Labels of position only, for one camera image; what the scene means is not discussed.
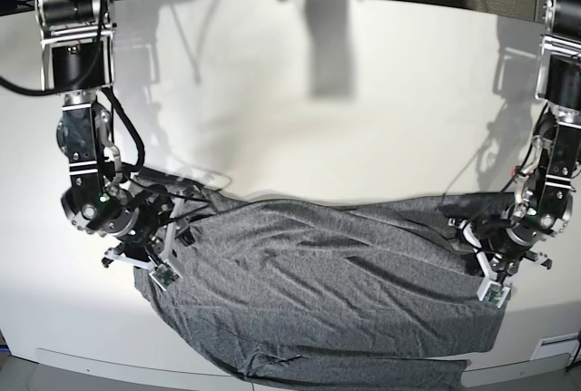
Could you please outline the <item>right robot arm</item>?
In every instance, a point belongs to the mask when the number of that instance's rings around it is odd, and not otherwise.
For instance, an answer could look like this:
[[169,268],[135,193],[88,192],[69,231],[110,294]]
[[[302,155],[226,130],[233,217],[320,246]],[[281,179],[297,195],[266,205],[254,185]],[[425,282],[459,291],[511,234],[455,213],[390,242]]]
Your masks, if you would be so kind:
[[61,95],[57,143],[71,186],[61,203],[69,222],[88,234],[118,239],[102,264],[125,262],[165,287],[183,274],[174,250],[177,212],[186,197],[164,186],[123,188],[144,165],[142,138],[113,93],[114,0],[34,0],[41,33],[41,86],[2,80],[12,93]]

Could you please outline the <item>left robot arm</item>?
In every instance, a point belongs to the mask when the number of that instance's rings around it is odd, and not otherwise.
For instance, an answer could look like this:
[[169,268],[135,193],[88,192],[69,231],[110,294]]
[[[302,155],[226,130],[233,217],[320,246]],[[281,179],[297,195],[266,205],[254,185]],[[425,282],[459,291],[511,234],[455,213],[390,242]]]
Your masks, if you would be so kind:
[[562,233],[572,216],[572,181],[580,172],[580,0],[545,0],[543,22],[535,96],[544,107],[507,183],[512,200],[494,210],[506,194],[500,191],[471,217],[449,221],[475,252],[480,298],[507,294],[524,259],[551,268],[551,259],[532,249]]

